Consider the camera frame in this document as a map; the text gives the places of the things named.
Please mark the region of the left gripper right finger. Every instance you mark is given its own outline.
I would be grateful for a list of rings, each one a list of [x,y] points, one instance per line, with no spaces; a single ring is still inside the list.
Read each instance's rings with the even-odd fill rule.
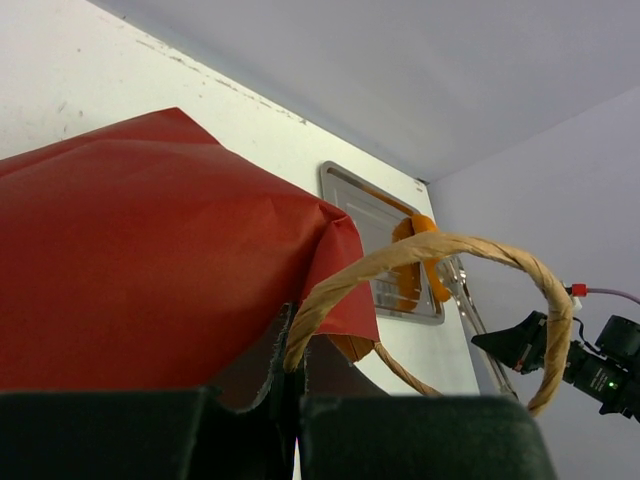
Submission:
[[[504,397],[309,397],[305,479],[554,479],[540,430]]]

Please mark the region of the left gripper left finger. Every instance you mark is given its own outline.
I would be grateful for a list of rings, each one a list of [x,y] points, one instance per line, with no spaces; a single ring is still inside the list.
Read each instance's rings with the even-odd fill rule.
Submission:
[[[268,396],[206,387],[1,396],[4,479],[291,479],[295,431]]]

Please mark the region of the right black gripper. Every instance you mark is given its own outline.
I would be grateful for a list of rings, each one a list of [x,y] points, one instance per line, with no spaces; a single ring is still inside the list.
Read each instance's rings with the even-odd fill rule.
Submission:
[[[564,382],[600,403],[601,415],[620,414],[639,420],[639,324],[613,315],[595,346],[585,341],[577,318],[579,340],[570,342]],[[532,311],[514,327],[478,334],[471,343],[505,367],[529,374],[544,367],[547,316]]]

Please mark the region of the metal tongs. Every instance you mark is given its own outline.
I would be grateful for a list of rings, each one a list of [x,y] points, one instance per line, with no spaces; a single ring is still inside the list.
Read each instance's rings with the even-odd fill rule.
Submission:
[[[472,335],[486,334],[486,327],[474,304],[468,289],[467,274],[458,256],[449,256],[439,261],[436,272],[441,283],[450,291],[455,299],[460,317],[467,322]],[[488,370],[494,387],[501,395],[511,396],[518,400],[516,390],[509,380],[503,366],[483,350],[479,351]]]

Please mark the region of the oval fake bread loaf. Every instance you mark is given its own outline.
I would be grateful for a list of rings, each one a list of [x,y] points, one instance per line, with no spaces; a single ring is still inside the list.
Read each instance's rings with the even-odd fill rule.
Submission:
[[[438,227],[428,216],[413,214],[403,219],[392,232],[392,242],[396,243],[418,233],[437,232]],[[433,298],[438,303],[445,303],[451,298],[451,293],[445,288],[436,272],[436,265],[440,258],[424,260],[422,266],[425,270]],[[396,308],[413,312],[421,297],[422,283],[420,266],[417,263],[402,265],[392,270],[398,287]]]

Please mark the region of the red paper bag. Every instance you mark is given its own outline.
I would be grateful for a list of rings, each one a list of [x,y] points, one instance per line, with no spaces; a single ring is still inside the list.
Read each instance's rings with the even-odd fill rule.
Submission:
[[[326,335],[433,388],[382,345],[369,283],[468,253],[530,275],[549,304],[542,383],[553,399],[571,301],[531,254],[459,234],[410,235],[365,254],[339,208],[261,169],[179,109],[113,124],[1,163],[1,387],[5,391],[201,385],[298,303],[284,366]]]

